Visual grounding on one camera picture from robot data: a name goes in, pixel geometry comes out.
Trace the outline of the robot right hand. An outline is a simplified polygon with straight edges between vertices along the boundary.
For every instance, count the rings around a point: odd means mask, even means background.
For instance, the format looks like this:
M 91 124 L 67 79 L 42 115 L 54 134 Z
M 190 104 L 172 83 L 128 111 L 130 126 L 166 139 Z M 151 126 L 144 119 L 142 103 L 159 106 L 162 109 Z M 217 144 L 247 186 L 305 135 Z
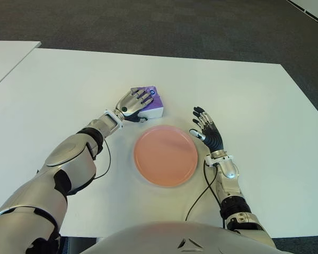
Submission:
M 209 114 L 203 108 L 197 106 L 193 108 L 193 115 L 196 119 L 193 119 L 192 121 L 199 126 L 201 131 L 190 129 L 189 133 L 201 140 L 211 153 L 223 150 L 222 136 Z

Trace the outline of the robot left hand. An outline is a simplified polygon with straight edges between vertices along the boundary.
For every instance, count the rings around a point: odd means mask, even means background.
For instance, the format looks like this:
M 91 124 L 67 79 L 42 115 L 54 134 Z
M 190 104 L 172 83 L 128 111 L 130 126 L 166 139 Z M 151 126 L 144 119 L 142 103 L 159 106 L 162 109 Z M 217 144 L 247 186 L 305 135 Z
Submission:
M 143 88 L 131 88 L 130 91 L 116 104 L 116 110 L 123 119 L 129 122 L 146 122 L 146 117 L 139 117 L 139 112 L 153 102 L 150 93 Z

